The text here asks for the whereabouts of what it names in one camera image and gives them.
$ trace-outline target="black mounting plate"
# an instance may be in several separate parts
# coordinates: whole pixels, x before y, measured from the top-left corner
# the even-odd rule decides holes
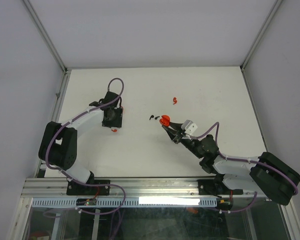
[[[231,190],[221,184],[216,187],[216,182],[213,179],[199,179],[198,181],[199,195],[230,195]],[[232,190],[232,195],[243,195],[242,189]]]
[[[94,179],[93,183],[90,184],[110,184],[110,180]],[[106,188],[105,186],[100,186],[99,191],[99,196],[109,196],[110,187]],[[66,194],[68,196],[94,196],[97,192],[97,187],[83,186],[73,181],[68,182],[66,189]]]

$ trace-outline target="glass panel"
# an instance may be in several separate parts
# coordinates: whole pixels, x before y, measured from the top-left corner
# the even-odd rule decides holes
[[[85,208],[105,213],[113,208]],[[288,240],[280,208],[257,202],[250,210],[222,213],[192,207],[127,207],[115,214],[32,208],[29,240]]]

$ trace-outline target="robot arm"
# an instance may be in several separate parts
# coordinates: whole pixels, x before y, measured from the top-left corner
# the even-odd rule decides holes
[[[104,106],[113,100],[115,100],[113,103]],[[92,182],[94,174],[76,161],[77,140],[96,125],[102,124],[103,127],[121,128],[123,116],[121,101],[118,94],[108,91],[104,98],[92,102],[83,112],[66,121],[69,124],[61,130],[51,145],[48,153],[49,164],[59,167],[82,183]],[[62,125],[53,121],[46,125],[38,154],[41,160],[46,160],[48,145]]]
[[[215,174],[213,185],[204,186],[207,192],[215,195],[238,189],[263,192],[281,205],[288,205],[295,194],[293,185],[299,184],[300,175],[272,153],[264,152],[255,157],[222,155],[212,135],[208,134],[201,140],[193,137],[198,127],[192,121],[174,123],[164,115],[160,123],[174,143],[181,143],[202,159],[199,164],[203,170]]]

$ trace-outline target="white table surface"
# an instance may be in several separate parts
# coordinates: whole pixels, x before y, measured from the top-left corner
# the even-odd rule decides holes
[[[260,156],[265,146],[239,67],[113,68],[72,70],[59,121],[103,98],[108,82],[125,88],[122,128],[96,125],[78,139],[77,161],[96,177],[201,177],[199,159],[174,144],[151,115],[189,119],[200,135],[220,122],[218,145],[233,156]],[[119,93],[121,84],[110,90]],[[45,177],[63,177],[47,169]]]

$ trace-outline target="white wall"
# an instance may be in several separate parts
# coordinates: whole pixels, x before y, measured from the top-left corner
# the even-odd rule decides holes
[[[61,71],[20,0],[0,0],[0,240],[51,116]]]
[[[67,67],[239,66],[275,0],[30,0]]]
[[[269,150],[300,174],[300,0],[283,1],[246,78]]]

